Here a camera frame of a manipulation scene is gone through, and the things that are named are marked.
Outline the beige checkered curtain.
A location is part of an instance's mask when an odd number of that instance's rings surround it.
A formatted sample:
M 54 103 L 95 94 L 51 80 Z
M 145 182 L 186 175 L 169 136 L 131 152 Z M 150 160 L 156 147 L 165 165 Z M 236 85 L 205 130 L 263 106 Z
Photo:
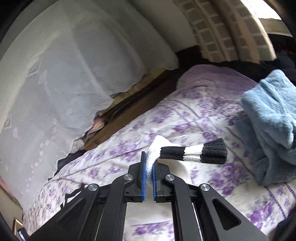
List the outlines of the beige checkered curtain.
M 242 1 L 174 1 L 202 57 L 212 62 L 273 61 L 276 54 L 259 18 Z

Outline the blue fleece garment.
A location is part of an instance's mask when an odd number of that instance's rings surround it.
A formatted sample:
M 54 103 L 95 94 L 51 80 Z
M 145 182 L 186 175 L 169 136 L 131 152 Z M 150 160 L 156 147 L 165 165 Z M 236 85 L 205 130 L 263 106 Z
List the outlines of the blue fleece garment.
M 295 179 L 295 86 L 279 69 L 241 96 L 237 131 L 259 185 Z

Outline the white knit sweater black trim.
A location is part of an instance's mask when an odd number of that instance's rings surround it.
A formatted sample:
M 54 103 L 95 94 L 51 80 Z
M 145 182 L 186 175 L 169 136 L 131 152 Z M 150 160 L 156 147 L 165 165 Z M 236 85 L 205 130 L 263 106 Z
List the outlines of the white knit sweater black trim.
M 157 135 L 149 146 L 146 163 L 146 188 L 152 191 L 152 165 L 155 161 L 169 166 L 171 172 L 192 184 L 184 161 L 223 165 L 227 159 L 224 140 L 183 147 Z M 173 218 L 168 203 L 156 204 L 149 194 L 146 204 L 129 204 L 123 240 L 173 240 Z

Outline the white lace cover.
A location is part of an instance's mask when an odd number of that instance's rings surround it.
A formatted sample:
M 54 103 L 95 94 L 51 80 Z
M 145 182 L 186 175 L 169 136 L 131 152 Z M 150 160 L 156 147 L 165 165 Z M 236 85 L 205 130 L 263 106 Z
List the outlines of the white lace cover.
M 58 1 L 1 59 L 1 177 L 24 210 L 115 94 L 178 60 L 128 1 Z

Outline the purple floral bed sheet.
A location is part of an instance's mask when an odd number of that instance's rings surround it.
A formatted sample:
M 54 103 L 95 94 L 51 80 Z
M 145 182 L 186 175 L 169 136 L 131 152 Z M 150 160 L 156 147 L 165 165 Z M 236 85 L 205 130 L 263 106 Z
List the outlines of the purple floral bed sheet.
M 254 180 L 254 171 L 235 123 L 244 117 L 243 92 L 255 82 L 229 68 L 195 66 L 177 83 L 177 89 L 155 108 L 142 114 L 108 140 L 64 166 L 47 181 L 37 199 L 24 214 L 24 226 L 33 234 L 60 209 L 66 194 L 81 184 L 111 183 L 140 160 L 156 136 L 191 146 L 217 138 L 228 149 L 225 165 L 175 162 L 172 172 L 185 181 L 210 184 L 265 235 L 295 207 L 295 181 L 267 187 Z

